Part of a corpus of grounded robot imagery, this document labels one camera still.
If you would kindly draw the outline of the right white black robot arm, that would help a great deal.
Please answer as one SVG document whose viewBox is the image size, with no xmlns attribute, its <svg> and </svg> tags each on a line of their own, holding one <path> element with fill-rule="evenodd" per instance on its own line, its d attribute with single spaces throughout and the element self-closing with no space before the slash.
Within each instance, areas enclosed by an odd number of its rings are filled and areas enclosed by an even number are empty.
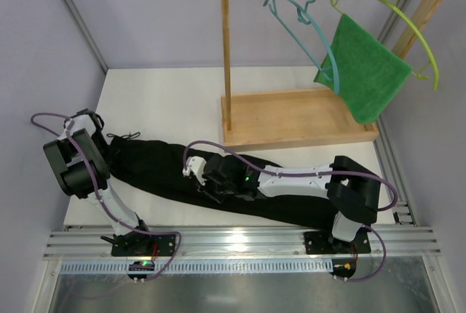
<svg viewBox="0 0 466 313">
<path fill-rule="evenodd" d="M 363 226 L 377 219 L 381 183 L 377 175 L 347 156 L 336 156 L 329 165 L 287 169 L 265 165 L 254 168 L 235 156 L 189 157 L 184 175 L 193 175 L 199 190 L 220 205 L 242 201 L 248 206 L 278 206 L 266 216 L 288 217 L 298 213 L 312 228 L 327 229 L 336 247 L 350 245 Z"/>
</svg>

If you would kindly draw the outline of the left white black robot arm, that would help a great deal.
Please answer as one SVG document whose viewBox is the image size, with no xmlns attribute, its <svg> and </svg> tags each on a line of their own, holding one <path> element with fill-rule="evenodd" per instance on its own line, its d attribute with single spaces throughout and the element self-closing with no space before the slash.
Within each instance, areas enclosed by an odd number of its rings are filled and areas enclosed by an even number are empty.
<svg viewBox="0 0 466 313">
<path fill-rule="evenodd" d="M 146 224 L 111 186 L 103 157 L 108 150 L 103 120 L 89 109 L 63 119 L 63 133 L 43 146 L 59 186 L 67 196 L 91 204 L 110 223 L 113 235 L 101 239 L 111 244 L 112 256 L 151 255 L 154 238 Z"/>
</svg>

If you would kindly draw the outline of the black trousers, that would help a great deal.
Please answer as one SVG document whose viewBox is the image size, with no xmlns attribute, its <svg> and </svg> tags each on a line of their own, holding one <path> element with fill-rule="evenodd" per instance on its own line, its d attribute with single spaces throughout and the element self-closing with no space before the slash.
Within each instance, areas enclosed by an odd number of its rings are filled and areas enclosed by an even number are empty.
<svg viewBox="0 0 466 313">
<path fill-rule="evenodd" d="M 115 178 L 165 199 L 309 228 L 332 227 L 337 209 L 320 197 L 285 195 L 246 201 L 228 196 L 221 202 L 211 199 L 199 190 L 196 179 L 183 175 L 184 150 L 180 144 L 124 135 L 112 137 L 103 157 Z"/>
</svg>

